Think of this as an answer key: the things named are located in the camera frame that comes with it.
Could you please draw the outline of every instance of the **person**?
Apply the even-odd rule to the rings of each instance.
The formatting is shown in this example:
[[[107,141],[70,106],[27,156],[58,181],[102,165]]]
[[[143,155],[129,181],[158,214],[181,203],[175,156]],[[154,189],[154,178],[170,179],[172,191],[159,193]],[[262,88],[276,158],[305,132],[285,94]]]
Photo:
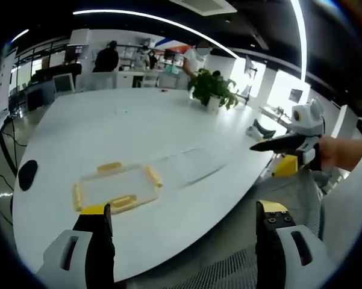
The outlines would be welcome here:
[[[154,69],[157,66],[158,60],[155,57],[155,52],[152,50],[149,52],[150,69]]]
[[[212,50],[212,45],[202,40],[197,46],[188,49],[184,54],[182,70],[190,78],[195,77],[198,70],[205,66],[207,55]]]
[[[133,56],[133,66],[135,69],[146,69],[150,66],[150,58],[148,55],[149,48],[146,45],[143,45],[142,48]]]
[[[212,74],[211,74],[212,77],[218,77],[218,76],[221,76],[221,71],[219,70],[216,70],[214,71]]]
[[[336,166],[352,171],[362,158],[362,140],[323,135],[319,140],[319,151],[323,169]]]
[[[111,41],[105,49],[99,52],[92,72],[111,72],[119,63],[119,54],[116,51],[117,42]]]
[[[206,40],[200,41],[184,53],[182,72],[179,74],[178,89],[187,89],[190,80],[197,76],[198,70],[204,68],[207,55],[212,45]]]

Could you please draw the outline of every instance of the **white flower pot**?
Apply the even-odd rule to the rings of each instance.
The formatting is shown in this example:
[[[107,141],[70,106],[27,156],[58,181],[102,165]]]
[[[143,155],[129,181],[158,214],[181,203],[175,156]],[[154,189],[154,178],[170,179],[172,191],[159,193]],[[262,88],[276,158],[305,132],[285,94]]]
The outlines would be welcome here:
[[[221,100],[219,98],[210,96],[209,103],[207,104],[207,112],[210,114],[217,114],[220,102]]]

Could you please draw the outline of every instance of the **desk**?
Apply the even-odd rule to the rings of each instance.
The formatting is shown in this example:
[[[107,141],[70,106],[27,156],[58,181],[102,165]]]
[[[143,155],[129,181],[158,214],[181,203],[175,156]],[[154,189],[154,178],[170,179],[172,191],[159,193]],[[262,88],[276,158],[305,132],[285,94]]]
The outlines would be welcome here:
[[[116,75],[116,87],[118,89],[130,89],[133,87],[134,77],[143,75],[145,75],[145,73],[142,70],[118,71]]]
[[[38,271],[44,250],[78,218],[73,184],[101,164],[144,164],[212,145],[229,152],[230,162],[218,172],[112,216],[115,281],[165,262],[224,218],[266,167],[272,152],[248,149],[256,141],[245,131],[255,118],[284,133],[282,126],[249,107],[210,115],[184,90],[100,90],[56,99],[20,164],[39,163],[34,183],[28,191],[15,183],[13,229],[19,256],[32,272]]]

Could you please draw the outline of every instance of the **led light strip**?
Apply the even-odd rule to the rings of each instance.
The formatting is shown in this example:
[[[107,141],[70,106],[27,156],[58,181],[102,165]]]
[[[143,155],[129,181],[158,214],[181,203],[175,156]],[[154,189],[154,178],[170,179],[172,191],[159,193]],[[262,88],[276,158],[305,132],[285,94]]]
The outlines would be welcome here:
[[[29,29],[26,29],[23,32],[19,33],[14,39],[12,39],[11,43],[14,42],[16,39],[18,39],[20,36],[23,36],[28,31],[29,31]]]
[[[161,18],[158,16],[154,16],[154,15],[150,15],[150,14],[145,14],[145,13],[139,13],[139,12],[134,12],[134,11],[126,11],[126,10],[112,10],[112,9],[100,9],[100,10],[83,10],[83,11],[76,11],[73,12],[73,15],[80,15],[80,14],[90,14],[90,13],[119,13],[119,14],[129,14],[129,15],[136,15],[136,16],[141,16],[141,17],[147,17],[147,18],[151,18],[151,19],[155,19],[158,21],[162,21],[162,22],[166,22],[168,24],[180,27],[182,29],[185,29],[187,31],[190,31],[191,33],[194,33],[206,40],[208,40],[209,42],[211,42],[212,44],[216,45],[217,47],[220,47],[222,50],[226,51],[227,53],[229,53],[230,55],[232,55],[233,57],[239,59],[240,57],[235,54],[232,50],[224,47],[224,45],[220,44],[219,42],[215,41],[214,39],[211,39],[209,36],[206,36],[205,34],[202,34],[190,27],[187,27],[185,25],[176,23],[174,21],[171,20],[167,20],[165,18]]]
[[[307,33],[305,32],[304,17],[299,0],[290,0],[295,11],[297,24],[299,27],[300,45],[301,45],[301,81],[305,82],[307,72]]]

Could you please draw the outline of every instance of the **gray chair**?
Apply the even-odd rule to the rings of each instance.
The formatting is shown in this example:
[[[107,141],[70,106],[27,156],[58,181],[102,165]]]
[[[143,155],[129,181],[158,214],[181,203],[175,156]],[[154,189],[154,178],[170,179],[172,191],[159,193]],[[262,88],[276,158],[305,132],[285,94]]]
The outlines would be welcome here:
[[[141,87],[156,87],[158,84],[158,72],[146,72],[143,76]]]
[[[162,72],[159,74],[158,86],[162,89],[177,89],[178,80],[178,75],[168,72]]]
[[[115,89],[116,72],[92,72],[76,76],[76,92],[91,92],[94,90]]]

